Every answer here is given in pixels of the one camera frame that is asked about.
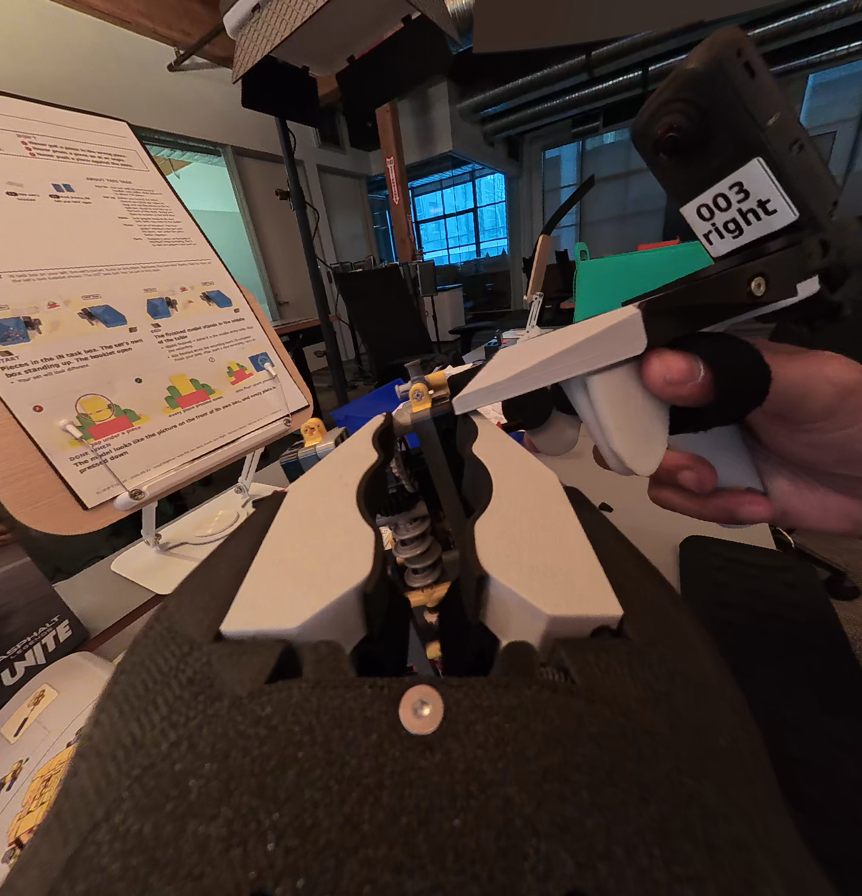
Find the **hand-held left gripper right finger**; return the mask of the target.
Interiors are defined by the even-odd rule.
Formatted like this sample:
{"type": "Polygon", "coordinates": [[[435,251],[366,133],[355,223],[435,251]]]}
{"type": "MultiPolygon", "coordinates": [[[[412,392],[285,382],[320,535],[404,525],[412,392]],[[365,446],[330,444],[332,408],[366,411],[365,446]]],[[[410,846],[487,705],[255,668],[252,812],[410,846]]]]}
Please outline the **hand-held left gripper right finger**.
{"type": "Polygon", "coordinates": [[[492,481],[474,536],[488,576],[484,625],[502,644],[536,649],[615,628],[624,612],[560,480],[481,414],[469,420],[492,481]]]}

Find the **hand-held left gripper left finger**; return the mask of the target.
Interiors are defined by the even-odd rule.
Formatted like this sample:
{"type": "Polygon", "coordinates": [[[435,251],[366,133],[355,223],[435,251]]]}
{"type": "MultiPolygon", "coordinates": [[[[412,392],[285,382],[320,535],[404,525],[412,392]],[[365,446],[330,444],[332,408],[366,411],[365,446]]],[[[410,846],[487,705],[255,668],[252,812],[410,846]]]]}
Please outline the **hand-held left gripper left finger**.
{"type": "Polygon", "coordinates": [[[221,624],[226,639],[353,648],[367,634],[363,599],[382,561],[368,482],[392,436],[392,415],[377,415],[289,486],[221,624]]]}

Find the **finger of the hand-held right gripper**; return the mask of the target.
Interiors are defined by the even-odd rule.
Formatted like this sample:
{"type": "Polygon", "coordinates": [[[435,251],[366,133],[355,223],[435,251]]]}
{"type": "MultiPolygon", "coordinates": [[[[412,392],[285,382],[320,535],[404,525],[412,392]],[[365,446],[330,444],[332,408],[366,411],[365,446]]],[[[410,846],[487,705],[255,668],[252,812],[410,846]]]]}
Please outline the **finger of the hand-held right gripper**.
{"type": "Polygon", "coordinates": [[[463,415],[637,357],[647,333],[637,307],[626,307],[517,342],[497,352],[454,397],[463,415]]]}
{"type": "Polygon", "coordinates": [[[503,400],[503,415],[504,429],[523,431],[523,444],[539,454],[567,454],[579,440],[582,421],[559,384],[503,400]]]}

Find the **yellow black brick car model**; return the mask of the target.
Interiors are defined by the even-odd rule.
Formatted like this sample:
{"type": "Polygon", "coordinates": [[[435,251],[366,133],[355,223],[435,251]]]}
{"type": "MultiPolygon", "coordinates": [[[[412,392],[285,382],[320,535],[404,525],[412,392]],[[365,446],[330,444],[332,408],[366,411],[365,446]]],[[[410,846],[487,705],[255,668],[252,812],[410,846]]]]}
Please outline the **yellow black brick car model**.
{"type": "MultiPolygon", "coordinates": [[[[468,431],[452,421],[450,400],[416,414],[407,400],[390,414],[391,458],[368,482],[368,512],[380,533],[382,561],[363,599],[367,634],[353,648],[329,641],[309,644],[334,644],[350,657],[355,675],[398,677],[410,666],[409,632],[414,630],[439,647],[432,674],[487,677],[499,642],[480,618],[486,575],[474,550],[471,511],[456,484],[463,467],[460,439],[468,431]]],[[[257,528],[261,541],[251,544],[250,566],[289,486],[260,501],[268,516],[257,528]]],[[[308,645],[255,639],[284,643],[291,650],[308,645]]]]}

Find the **yellow connector piece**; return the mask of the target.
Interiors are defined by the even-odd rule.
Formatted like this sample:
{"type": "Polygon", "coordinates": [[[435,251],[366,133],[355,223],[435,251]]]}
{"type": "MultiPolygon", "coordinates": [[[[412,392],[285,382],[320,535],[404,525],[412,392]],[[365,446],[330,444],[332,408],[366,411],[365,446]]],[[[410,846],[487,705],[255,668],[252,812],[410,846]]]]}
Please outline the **yellow connector piece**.
{"type": "Polygon", "coordinates": [[[410,381],[408,400],[413,414],[430,411],[435,402],[447,403],[449,399],[448,377],[444,370],[418,375],[410,381]]]}

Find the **grey axle connector piece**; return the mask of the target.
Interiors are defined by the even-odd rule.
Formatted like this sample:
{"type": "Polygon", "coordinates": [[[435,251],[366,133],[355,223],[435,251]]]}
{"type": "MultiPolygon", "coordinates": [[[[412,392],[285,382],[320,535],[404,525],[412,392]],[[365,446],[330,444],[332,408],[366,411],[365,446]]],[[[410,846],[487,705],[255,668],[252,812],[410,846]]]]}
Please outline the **grey axle connector piece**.
{"type": "Polygon", "coordinates": [[[409,401],[414,409],[429,408],[432,404],[432,389],[428,375],[425,374],[422,361],[414,359],[405,364],[409,379],[404,385],[397,387],[397,395],[401,402],[409,401]]]}

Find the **grey desk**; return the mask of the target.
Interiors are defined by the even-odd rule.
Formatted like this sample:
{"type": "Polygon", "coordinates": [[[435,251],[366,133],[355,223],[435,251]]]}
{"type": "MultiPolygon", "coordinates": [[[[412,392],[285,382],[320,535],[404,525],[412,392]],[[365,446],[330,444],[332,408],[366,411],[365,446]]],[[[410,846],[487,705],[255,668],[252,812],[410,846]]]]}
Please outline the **grey desk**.
{"type": "MultiPolygon", "coordinates": [[[[687,518],[653,504],[645,479],[608,472],[596,463],[593,442],[584,431],[571,453],[560,456],[537,454],[537,459],[564,485],[579,489],[594,504],[608,504],[611,511],[606,515],[673,586],[679,584],[679,546],[689,536],[708,536],[775,549],[772,534],[765,524],[727,528],[687,518]]],[[[112,569],[114,559],[128,551],[125,547],[55,585],[56,592],[89,633],[84,648],[110,661],[126,650],[165,598],[112,569]]]]}

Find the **person's right hand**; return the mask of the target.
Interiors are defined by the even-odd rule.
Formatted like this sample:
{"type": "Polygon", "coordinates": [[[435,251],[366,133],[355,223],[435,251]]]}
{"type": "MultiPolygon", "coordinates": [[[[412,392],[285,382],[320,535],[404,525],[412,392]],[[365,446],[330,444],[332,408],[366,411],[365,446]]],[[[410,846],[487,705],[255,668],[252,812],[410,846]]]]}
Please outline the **person's right hand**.
{"type": "Polygon", "coordinates": [[[695,454],[667,451],[649,499],[719,524],[770,523],[862,540],[862,365],[826,351],[750,341],[771,388],[745,420],[764,494],[724,489],[695,454]]]}

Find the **green plastic bin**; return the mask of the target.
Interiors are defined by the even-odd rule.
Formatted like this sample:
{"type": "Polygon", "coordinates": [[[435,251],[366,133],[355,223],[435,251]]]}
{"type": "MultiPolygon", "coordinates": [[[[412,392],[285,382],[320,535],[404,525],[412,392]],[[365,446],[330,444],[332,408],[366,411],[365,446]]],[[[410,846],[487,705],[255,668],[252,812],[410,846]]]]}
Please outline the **green plastic bin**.
{"type": "Polygon", "coordinates": [[[591,258],[587,245],[580,242],[574,258],[574,322],[616,310],[714,262],[698,241],[679,239],[599,258],[591,258]]]}

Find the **blue plastic bin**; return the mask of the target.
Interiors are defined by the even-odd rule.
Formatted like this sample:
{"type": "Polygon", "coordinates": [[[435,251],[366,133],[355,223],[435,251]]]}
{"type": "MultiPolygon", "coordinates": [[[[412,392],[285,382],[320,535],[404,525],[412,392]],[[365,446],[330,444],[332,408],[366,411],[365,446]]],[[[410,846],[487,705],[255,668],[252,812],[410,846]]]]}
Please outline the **blue plastic bin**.
{"type": "Polygon", "coordinates": [[[399,395],[399,389],[404,386],[402,379],[380,386],[338,409],[333,409],[332,417],[338,427],[345,427],[350,434],[355,434],[377,415],[383,412],[392,413],[397,409],[405,400],[399,395]]]}

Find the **toy car set box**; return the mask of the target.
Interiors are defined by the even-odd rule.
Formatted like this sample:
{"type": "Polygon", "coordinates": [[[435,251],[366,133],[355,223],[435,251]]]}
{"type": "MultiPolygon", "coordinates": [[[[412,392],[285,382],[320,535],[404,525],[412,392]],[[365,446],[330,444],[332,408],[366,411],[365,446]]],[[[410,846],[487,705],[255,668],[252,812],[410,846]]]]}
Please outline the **toy car set box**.
{"type": "Polygon", "coordinates": [[[0,547],[0,709],[50,663],[89,639],[20,545],[0,547]]]}

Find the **open instruction booklet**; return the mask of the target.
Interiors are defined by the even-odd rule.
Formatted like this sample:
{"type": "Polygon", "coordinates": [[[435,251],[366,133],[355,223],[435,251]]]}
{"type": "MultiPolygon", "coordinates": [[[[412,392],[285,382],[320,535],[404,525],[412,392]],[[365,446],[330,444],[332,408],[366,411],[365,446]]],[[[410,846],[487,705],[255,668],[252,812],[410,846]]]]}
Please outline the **open instruction booklet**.
{"type": "Polygon", "coordinates": [[[115,663],[79,652],[45,666],[0,710],[0,886],[54,802],[115,663]]]}

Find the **black loudspeaker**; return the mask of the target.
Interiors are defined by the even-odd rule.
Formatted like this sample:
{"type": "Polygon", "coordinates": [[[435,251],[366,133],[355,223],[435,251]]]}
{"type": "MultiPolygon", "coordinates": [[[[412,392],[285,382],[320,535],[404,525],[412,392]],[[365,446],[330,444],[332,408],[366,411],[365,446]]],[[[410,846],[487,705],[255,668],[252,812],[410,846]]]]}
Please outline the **black loudspeaker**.
{"type": "Polygon", "coordinates": [[[318,84],[305,67],[268,55],[244,73],[239,83],[246,109],[312,128],[320,126],[318,84]]]}

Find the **metal ventilation duct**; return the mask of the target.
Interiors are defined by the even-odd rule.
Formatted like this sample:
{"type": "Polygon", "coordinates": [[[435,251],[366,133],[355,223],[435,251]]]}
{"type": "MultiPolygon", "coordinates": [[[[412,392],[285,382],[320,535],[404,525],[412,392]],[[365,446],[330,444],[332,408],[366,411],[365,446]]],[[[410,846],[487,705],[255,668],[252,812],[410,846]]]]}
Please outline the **metal ventilation duct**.
{"type": "Polygon", "coordinates": [[[655,90],[704,39],[737,28],[784,77],[862,58],[862,1],[781,2],[712,21],[641,32],[575,52],[462,99],[459,117],[494,143],[655,90]]]}

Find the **wooden post red sign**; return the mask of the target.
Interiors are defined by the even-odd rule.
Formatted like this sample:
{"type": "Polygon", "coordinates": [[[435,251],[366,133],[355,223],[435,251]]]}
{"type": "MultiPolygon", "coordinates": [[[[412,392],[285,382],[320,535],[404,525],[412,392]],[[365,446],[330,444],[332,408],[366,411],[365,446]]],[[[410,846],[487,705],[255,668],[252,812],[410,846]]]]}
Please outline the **wooden post red sign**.
{"type": "Polygon", "coordinates": [[[400,262],[417,259],[411,219],[410,192],[406,177],[403,139],[396,101],[390,101],[375,111],[380,140],[385,181],[389,191],[392,235],[400,262]]]}

